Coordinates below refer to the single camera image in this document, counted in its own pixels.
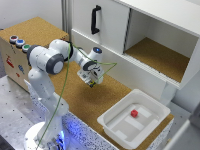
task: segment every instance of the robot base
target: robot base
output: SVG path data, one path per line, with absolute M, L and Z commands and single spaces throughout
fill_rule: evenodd
M 34 138 L 36 137 L 37 133 L 40 131 L 43 125 L 44 125 L 44 122 L 35 124 L 26 132 L 25 137 L 24 137 L 24 150 L 36 150 L 38 144 L 35 142 Z M 69 142 L 70 142 L 69 138 L 67 140 L 65 138 L 66 150 L 68 147 L 67 145 L 69 145 Z M 37 150 L 49 150 L 49 148 L 38 147 Z

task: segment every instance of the green cable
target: green cable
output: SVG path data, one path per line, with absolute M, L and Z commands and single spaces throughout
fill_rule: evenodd
M 95 63 L 98 63 L 98 64 L 102 64 L 102 65 L 113 65 L 112 67 L 110 67 L 106 72 L 104 72 L 104 74 L 102 74 L 95 82 L 98 82 L 108 71 L 110 71 L 113 67 L 115 67 L 117 65 L 117 63 L 101 63 L 101 62 L 98 62 L 98 61 L 95 61 L 91 58 L 89 58 L 87 55 L 85 55 L 79 48 L 77 48 L 74 44 L 73 46 L 81 53 L 83 54 L 86 58 L 88 58 L 89 60 L 95 62 Z
M 69 56 L 70 56 L 70 51 L 71 51 L 71 50 L 70 50 L 70 46 L 69 46 L 69 49 L 68 49 L 68 58 L 69 58 Z M 67 63 L 66 77 L 65 77 L 65 81 L 64 81 L 64 85 L 63 85 L 62 92 L 61 92 L 61 94 L 60 94 L 60 98 L 59 98 L 59 100 L 58 100 L 58 104 L 57 104 L 56 109 L 55 109 L 55 111 L 54 111 L 54 113 L 53 113 L 53 116 L 51 117 L 51 120 L 49 121 L 49 123 L 48 123 L 48 125 L 47 125 L 47 127 L 46 127 L 46 129 L 45 129 L 45 131 L 44 131 L 44 133 L 43 133 L 43 135 L 42 135 L 42 138 L 41 138 L 40 141 L 39 141 L 39 144 L 38 144 L 36 150 L 38 149 L 38 147 L 39 147 L 39 145 L 40 145 L 40 143 L 41 143 L 41 141 L 42 141 L 42 139 L 43 139 L 43 137 L 44 137 L 44 135 L 45 135 L 47 129 L 49 128 L 49 125 L 51 124 L 51 121 L 53 120 L 53 118 L 54 118 L 54 116 L 55 116 L 55 114 L 56 114 L 56 112 L 57 112 L 57 110 L 58 110 L 58 106 L 59 106 L 59 104 L 60 104 L 60 100 L 61 100 L 61 98 L 62 98 L 64 89 L 65 89 L 65 85 L 66 85 L 66 82 L 67 82 L 67 76 L 68 76 L 68 71 L 69 71 L 69 59 L 67 60 L 67 62 L 68 62 L 68 63 Z

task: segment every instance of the black handle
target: black handle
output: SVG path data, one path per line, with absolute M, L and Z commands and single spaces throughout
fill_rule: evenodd
M 98 33 L 100 30 L 96 28 L 96 12 L 101 10 L 101 7 L 96 5 L 96 8 L 92 10 L 92 24 L 91 24 L 91 31 L 92 34 Z

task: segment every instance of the cardboard box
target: cardboard box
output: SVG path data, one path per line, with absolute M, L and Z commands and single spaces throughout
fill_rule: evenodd
M 39 17 L 0 31 L 0 50 L 6 74 L 28 91 L 24 79 L 28 81 L 28 72 L 31 68 L 26 54 L 10 44 L 9 38 L 12 35 L 25 40 L 26 44 L 41 45 L 46 48 L 55 39 L 68 41 L 69 35 Z

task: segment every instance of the white tray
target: white tray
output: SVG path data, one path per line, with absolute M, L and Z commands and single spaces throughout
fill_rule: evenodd
M 132 110 L 138 111 L 133 118 Z M 169 115 L 170 109 L 135 89 L 98 118 L 105 133 L 126 149 L 136 149 Z

